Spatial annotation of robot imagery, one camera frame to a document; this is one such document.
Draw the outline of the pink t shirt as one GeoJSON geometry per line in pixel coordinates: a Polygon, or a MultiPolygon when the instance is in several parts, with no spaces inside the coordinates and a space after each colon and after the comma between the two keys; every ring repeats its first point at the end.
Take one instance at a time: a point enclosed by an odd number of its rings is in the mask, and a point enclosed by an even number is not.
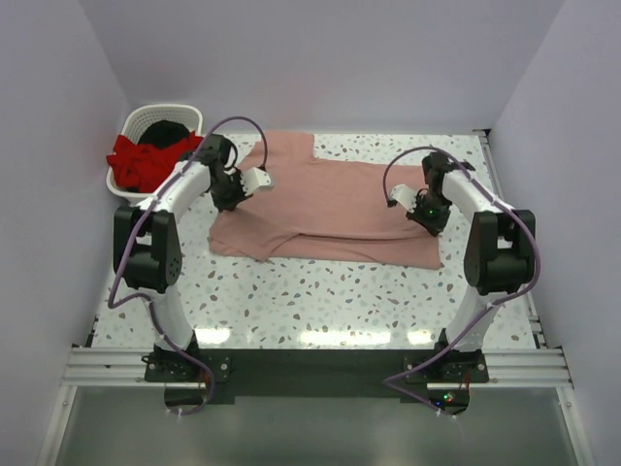
{"type": "Polygon", "coordinates": [[[388,208],[380,164],[318,158],[313,135],[269,131],[242,160],[266,159],[274,186],[217,215],[210,250],[258,261],[275,257],[441,267],[438,238],[388,208]]]}

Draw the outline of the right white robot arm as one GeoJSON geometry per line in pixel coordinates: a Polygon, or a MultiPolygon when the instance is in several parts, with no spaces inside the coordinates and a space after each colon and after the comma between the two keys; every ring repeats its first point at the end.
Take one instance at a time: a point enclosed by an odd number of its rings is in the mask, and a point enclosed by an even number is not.
{"type": "Polygon", "coordinates": [[[539,272],[534,214],[517,210],[485,188],[474,168],[441,150],[422,161],[427,187],[415,193],[408,217],[431,235],[442,233],[456,208],[469,222],[463,255],[466,294],[444,329],[451,350],[480,350],[496,313],[535,283],[539,272]]]}

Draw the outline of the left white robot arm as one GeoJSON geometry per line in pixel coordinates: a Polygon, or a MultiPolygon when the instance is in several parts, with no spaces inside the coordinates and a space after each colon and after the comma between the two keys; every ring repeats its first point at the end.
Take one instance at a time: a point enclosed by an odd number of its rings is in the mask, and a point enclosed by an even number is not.
{"type": "Polygon", "coordinates": [[[219,213],[233,212],[253,193],[271,185],[265,168],[240,170],[234,143],[218,134],[184,151],[171,174],[140,203],[114,213],[114,281],[108,307],[140,299],[154,329],[158,358],[199,360],[195,332],[177,291],[182,270],[178,224],[191,204],[208,193],[219,213]]]}

